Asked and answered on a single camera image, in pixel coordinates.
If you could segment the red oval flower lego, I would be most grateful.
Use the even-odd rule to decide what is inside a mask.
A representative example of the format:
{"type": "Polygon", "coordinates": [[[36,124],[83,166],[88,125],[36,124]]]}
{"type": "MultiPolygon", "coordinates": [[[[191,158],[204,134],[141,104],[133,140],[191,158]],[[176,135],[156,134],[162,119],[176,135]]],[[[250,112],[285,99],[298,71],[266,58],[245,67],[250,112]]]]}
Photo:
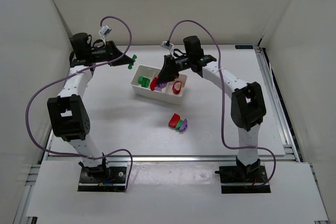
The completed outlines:
{"type": "Polygon", "coordinates": [[[180,81],[175,81],[172,86],[172,91],[174,94],[178,95],[181,92],[182,83],[180,81]]]}

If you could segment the red half-round lego brick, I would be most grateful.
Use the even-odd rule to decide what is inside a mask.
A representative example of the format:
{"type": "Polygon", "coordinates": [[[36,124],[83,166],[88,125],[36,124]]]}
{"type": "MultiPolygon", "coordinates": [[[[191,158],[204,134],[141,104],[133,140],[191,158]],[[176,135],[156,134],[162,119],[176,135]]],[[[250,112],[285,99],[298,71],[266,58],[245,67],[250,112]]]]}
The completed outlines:
{"type": "Polygon", "coordinates": [[[154,77],[153,80],[151,81],[151,83],[150,83],[150,90],[151,91],[154,91],[155,88],[157,87],[157,80],[158,80],[158,77],[154,77]]]}

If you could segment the red double half-round lego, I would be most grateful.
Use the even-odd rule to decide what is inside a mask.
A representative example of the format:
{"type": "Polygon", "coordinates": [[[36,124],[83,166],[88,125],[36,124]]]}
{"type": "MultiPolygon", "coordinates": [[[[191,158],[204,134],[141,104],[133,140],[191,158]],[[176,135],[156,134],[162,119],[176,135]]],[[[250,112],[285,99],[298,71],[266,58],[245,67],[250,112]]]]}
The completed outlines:
{"type": "Polygon", "coordinates": [[[180,116],[178,114],[174,113],[173,116],[171,117],[170,121],[169,121],[168,126],[170,128],[174,129],[177,126],[180,119],[181,119],[180,116]]]}

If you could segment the green top lego brick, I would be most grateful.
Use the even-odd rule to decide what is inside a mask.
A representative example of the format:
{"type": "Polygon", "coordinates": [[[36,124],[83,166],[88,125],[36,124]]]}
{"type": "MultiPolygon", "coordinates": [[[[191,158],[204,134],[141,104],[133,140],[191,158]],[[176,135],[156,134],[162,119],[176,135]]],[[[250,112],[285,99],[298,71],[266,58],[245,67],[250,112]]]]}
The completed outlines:
{"type": "Polygon", "coordinates": [[[138,84],[143,87],[143,88],[148,88],[150,86],[151,79],[144,77],[144,76],[139,76],[138,78],[138,84]]]}

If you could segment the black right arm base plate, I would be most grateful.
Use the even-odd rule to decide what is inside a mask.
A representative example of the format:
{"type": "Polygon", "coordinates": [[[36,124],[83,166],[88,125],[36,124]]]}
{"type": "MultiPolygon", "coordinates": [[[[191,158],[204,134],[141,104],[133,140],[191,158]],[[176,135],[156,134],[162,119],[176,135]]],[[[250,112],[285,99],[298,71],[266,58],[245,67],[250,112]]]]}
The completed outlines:
{"type": "Polygon", "coordinates": [[[269,194],[269,184],[265,166],[244,176],[236,166],[220,166],[215,174],[219,176],[222,194],[269,194]]]}

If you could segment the green square lego brick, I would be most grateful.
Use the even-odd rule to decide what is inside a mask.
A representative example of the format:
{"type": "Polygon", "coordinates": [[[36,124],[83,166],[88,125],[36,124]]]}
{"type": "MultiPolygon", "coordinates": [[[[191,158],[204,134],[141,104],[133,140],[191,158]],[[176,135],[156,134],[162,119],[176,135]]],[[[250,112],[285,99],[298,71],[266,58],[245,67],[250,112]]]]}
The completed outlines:
{"type": "Polygon", "coordinates": [[[150,83],[151,83],[150,79],[145,79],[142,81],[141,87],[148,88],[150,86],[150,83]]]}

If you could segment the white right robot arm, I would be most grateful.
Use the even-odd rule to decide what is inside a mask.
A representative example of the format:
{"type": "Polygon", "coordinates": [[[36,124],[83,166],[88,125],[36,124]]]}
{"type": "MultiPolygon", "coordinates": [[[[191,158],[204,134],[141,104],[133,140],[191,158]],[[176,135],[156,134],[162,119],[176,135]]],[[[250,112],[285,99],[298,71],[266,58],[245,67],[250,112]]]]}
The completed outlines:
{"type": "Polygon", "coordinates": [[[164,64],[158,76],[154,77],[150,89],[175,81],[179,73],[191,69],[200,77],[210,81],[223,91],[231,101],[230,116],[238,128],[238,151],[236,169],[241,177],[247,178],[260,168],[258,154],[258,133],[266,106],[259,83],[248,83],[229,71],[219,67],[216,58],[206,55],[197,36],[183,40],[185,52],[178,57],[164,56],[164,64]]]}

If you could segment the green lego plates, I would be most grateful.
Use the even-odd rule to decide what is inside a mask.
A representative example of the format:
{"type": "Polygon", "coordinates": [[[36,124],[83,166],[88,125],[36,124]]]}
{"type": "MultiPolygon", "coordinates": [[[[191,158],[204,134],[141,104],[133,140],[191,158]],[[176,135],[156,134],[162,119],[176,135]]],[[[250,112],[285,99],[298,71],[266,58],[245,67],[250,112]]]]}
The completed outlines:
{"type": "Polygon", "coordinates": [[[128,65],[128,69],[131,70],[136,62],[137,59],[137,55],[133,55],[133,57],[131,58],[132,62],[128,65]]]}

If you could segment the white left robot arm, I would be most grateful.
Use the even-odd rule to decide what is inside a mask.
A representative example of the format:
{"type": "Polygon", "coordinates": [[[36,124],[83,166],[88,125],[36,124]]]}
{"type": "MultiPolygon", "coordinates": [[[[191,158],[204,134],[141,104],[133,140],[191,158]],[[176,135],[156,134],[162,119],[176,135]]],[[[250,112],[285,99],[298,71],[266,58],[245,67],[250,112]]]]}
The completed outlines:
{"type": "Polygon", "coordinates": [[[47,101],[51,126],[56,137],[82,155],[79,165],[87,175],[104,179],[109,175],[107,161],[89,135],[90,119],[82,97],[97,64],[107,62],[110,66],[126,65],[132,69],[136,56],[123,55],[113,41],[92,41],[87,33],[73,35],[70,42],[70,78],[59,94],[47,101]]]}

